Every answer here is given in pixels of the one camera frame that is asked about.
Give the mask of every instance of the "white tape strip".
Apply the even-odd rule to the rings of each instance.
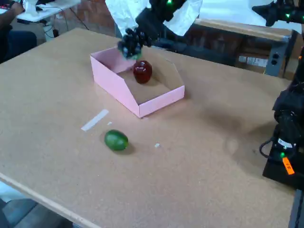
[[[90,120],[89,122],[87,122],[82,128],[81,130],[83,131],[88,131],[90,130],[92,127],[94,127],[94,125],[96,123],[98,123],[102,118],[104,118],[107,114],[109,113],[108,110],[104,109],[102,110],[97,116],[95,116],[92,120]]]

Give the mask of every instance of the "desk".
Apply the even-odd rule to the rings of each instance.
[[[258,147],[289,82],[154,49],[186,98],[138,119],[93,81],[89,54],[117,41],[75,29],[0,65],[0,179],[85,228],[286,228],[295,191],[262,177]]]
[[[271,41],[272,49],[265,68],[265,74],[272,76],[278,76],[284,59],[286,60],[285,67],[287,66],[298,35],[296,31],[287,29],[246,25],[221,20],[196,19],[194,24]],[[279,58],[273,58],[275,54],[278,54]]]
[[[81,0],[55,0],[54,2],[47,3],[45,5],[38,5],[43,10],[38,11],[36,16],[32,16],[29,13],[21,13],[17,16],[18,19],[27,20],[31,22],[39,22],[43,19],[46,19],[48,22],[46,26],[43,28],[44,32],[46,33],[45,37],[46,40],[51,40],[50,37],[53,37],[53,30],[50,30],[51,23],[49,22],[49,17],[52,15],[58,14],[61,11],[78,5]],[[5,9],[0,9],[0,14],[4,13]]]

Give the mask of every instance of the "person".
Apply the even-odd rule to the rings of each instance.
[[[23,7],[14,3],[10,10],[0,14],[0,63],[14,58],[37,45],[37,37],[29,31],[11,31],[11,22],[22,12]]]

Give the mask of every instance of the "pink cardboard box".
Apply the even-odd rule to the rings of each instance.
[[[172,62],[147,47],[142,49],[141,60],[152,65],[152,77],[146,84],[135,80],[135,60],[126,60],[116,47],[91,54],[95,82],[140,118],[185,95],[185,86]]]

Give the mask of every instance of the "green lime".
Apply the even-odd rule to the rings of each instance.
[[[104,142],[113,151],[123,151],[129,145],[128,137],[118,130],[109,130],[105,134]]]

